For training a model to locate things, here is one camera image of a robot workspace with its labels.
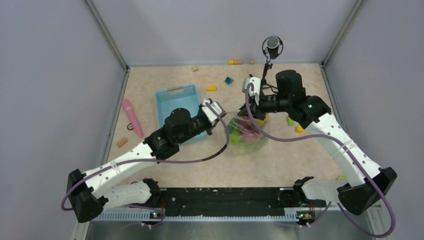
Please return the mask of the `yellow lemon toy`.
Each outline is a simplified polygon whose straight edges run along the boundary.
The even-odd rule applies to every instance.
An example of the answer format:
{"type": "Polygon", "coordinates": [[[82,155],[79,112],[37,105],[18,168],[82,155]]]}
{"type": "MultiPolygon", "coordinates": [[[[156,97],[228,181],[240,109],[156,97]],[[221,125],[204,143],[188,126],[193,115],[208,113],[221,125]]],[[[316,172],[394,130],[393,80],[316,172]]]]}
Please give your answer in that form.
{"type": "Polygon", "coordinates": [[[264,124],[265,124],[265,120],[259,120],[259,119],[257,119],[256,120],[256,123],[259,125],[259,126],[263,126],[264,124]]]}

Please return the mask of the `green lime toy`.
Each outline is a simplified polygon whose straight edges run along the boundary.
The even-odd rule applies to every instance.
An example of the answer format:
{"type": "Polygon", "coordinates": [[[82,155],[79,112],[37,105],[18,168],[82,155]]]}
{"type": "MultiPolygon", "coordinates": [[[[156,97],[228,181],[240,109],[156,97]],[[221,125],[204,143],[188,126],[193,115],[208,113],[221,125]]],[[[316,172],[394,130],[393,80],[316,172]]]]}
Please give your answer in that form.
{"type": "Polygon", "coordinates": [[[232,132],[230,133],[230,140],[229,141],[232,145],[237,145],[237,144],[243,142],[244,141],[243,132],[240,131],[237,128],[233,129],[232,132]]]}

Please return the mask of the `clear zip top bag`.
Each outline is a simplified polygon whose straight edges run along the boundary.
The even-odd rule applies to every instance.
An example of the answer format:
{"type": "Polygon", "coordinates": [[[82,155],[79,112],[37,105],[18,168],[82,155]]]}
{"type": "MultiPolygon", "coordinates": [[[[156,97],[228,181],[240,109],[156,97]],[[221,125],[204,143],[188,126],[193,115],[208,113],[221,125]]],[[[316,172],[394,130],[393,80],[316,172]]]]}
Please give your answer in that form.
{"type": "Polygon", "coordinates": [[[229,112],[224,118],[229,130],[229,151],[232,155],[247,155],[264,147],[269,138],[257,130],[248,116],[229,112]]]}

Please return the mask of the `red fruit toy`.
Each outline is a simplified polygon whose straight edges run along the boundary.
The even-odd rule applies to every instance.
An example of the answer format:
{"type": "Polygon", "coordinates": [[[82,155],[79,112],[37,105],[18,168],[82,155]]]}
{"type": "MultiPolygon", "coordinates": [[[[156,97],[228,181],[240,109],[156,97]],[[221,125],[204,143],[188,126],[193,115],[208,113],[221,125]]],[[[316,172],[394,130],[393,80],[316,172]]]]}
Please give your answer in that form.
{"type": "Polygon", "coordinates": [[[239,122],[238,122],[238,128],[239,128],[239,131],[241,132],[241,133],[252,133],[253,132],[253,128],[252,128],[252,126],[247,122],[247,121],[244,121],[244,120],[240,120],[239,122]]]}

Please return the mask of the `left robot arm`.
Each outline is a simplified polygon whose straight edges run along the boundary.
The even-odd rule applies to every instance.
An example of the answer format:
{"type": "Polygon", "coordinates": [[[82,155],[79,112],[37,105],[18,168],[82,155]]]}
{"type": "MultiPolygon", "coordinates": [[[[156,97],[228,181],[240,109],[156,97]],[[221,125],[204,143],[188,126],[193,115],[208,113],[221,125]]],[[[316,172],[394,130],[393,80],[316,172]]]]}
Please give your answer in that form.
{"type": "Polygon", "coordinates": [[[135,173],[159,163],[173,163],[169,158],[180,145],[201,133],[211,135],[218,123],[225,125],[225,110],[218,102],[199,105],[197,115],[185,108],[176,108],[165,119],[162,128],[154,131],[127,153],[92,170],[79,169],[68,175],[67,188],[60,207],[74,212],[79,223],[99,216],[103,211],[131,204],[146,208],[160,202],[161,190],[156,181],[145,178],[137,183],[118,185],[135,173]]]}

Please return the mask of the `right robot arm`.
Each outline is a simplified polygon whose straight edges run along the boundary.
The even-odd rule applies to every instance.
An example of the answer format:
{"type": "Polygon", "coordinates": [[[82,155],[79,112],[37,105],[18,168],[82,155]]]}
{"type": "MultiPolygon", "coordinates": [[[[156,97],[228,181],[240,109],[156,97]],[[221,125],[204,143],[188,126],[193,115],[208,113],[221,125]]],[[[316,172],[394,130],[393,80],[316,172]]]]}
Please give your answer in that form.
{"type": "Polygon", "coordinates": [[[250,76],[243,81],[245,104],[240,113],[263,120],[270,113],[288,117],[316,139],[342,169],[346,180],[320,180],[305,177],[296,181],[293,200],[307,206],[312,200],[340,204],[349,213],[361,215],[381,200],[397,178],[391,167],[383,168],[370,159],[344,131],[330,107],[316,95],[308,95],[302,76],[295,70],[283,70],[275,76],[277,92],[264,94],[264,81],[250,76]]]}

